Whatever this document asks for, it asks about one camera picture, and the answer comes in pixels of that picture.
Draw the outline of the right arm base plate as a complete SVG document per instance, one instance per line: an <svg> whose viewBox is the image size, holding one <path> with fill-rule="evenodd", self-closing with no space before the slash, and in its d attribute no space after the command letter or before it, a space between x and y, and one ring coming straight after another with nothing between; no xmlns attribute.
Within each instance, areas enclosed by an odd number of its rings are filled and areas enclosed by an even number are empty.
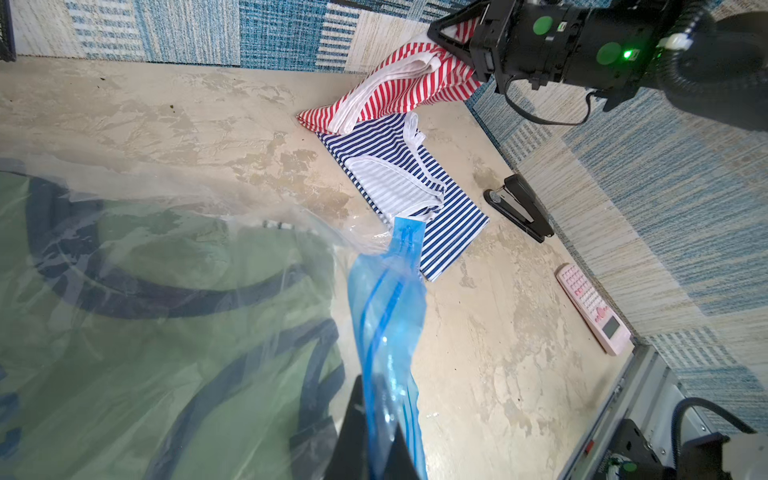
<svg viewBox="0 0 768 480"><path fill-rule="evenodd" d="M618 424L593 478L672 480L676 473L661 463L637 425L631 419L624 419Z"/></svg>

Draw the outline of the clear vacuum bag blue zipper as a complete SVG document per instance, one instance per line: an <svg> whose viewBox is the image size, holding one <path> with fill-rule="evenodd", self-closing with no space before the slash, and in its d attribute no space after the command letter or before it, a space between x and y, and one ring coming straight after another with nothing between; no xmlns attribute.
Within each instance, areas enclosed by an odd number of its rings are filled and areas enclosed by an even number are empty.
<svg viewBox="0 0 768 480"><path fill-rule="evenodd" d="M152 163L1 159L5 479L423 479L424 226Z"/></svg>

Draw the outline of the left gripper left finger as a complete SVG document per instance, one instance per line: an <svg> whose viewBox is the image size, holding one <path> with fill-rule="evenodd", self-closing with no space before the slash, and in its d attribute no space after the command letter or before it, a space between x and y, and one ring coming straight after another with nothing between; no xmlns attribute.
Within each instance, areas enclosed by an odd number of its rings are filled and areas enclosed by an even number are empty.
<svg viewBox="0 0 768 480"><path fill-rule="evenodd" d="M368 434L362 377L355 379L341 430L325 470L325 480L368 478Z"/></svg>

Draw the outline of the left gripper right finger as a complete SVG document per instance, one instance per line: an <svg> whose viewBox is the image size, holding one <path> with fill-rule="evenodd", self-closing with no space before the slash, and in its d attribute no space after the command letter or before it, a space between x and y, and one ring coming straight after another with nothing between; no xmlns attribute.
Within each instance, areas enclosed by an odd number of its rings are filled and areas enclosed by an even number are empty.
<svg viewBox="0 0 768 480"><path fill-rule="evenodd" d="M419 480L405 442L402 429L398 428L383 473L384 480Z"/></svg>

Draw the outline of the navy white striped tank top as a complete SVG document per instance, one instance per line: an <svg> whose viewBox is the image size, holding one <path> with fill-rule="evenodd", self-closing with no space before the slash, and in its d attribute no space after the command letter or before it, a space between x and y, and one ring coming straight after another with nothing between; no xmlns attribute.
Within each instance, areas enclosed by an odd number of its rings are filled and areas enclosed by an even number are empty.
<svg viewBox="0 0 768 480"><path fill-rule="evenodd" d="M427 280L437 280L488 225L488 216L423 146L417 114L318 138L385 225L398 217L426 224L420 271Z"/></svg>

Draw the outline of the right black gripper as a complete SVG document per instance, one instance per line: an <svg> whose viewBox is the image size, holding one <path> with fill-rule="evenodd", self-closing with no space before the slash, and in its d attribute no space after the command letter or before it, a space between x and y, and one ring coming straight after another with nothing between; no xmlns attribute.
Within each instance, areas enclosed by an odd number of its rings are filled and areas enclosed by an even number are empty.
<svg viewBox="0 0 768 480"><path fill-rule="evenodd" d="M499 87L526 80L534 89L563 83L613 90L645 70L645 12L626 5L476 1L432 22L427 37L471 59L476 78L493 78Z"/></svg>

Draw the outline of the green garment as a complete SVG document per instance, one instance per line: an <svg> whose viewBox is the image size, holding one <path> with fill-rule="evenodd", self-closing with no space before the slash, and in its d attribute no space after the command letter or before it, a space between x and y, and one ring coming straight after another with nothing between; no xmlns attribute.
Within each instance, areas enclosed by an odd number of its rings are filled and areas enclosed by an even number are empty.
<svg viewBox="0 0 768 480"><path fill-rule="evenodd" d="M1 176L5 479L319 479L345 381L333 250Z"/></svg>

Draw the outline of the red white striped tank top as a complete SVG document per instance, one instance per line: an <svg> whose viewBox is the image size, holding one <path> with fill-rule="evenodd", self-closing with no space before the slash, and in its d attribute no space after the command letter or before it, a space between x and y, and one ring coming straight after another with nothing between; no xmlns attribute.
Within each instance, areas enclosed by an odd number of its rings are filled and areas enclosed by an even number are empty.
<svg viewBox="0 0 768 480"><path fill-rule="evenodd" d="M315 133L347 135L360 123L420 105L466 101L480 86L472 67L422 33L335 103L305 110L297 120Z"/></svg>

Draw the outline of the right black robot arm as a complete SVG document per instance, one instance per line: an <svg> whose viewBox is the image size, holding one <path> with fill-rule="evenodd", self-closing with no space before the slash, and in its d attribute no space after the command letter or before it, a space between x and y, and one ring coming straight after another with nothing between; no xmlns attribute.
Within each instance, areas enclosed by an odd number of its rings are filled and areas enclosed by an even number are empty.
<svg viewBox="0 0 768 480"><path fill-rule="evenodd" d="M476 1L431 23L430 40L493 80L584 87L610 111L642 88L677 109L750 131L767 129L767 14L716 20L706 1Z"/></svg>

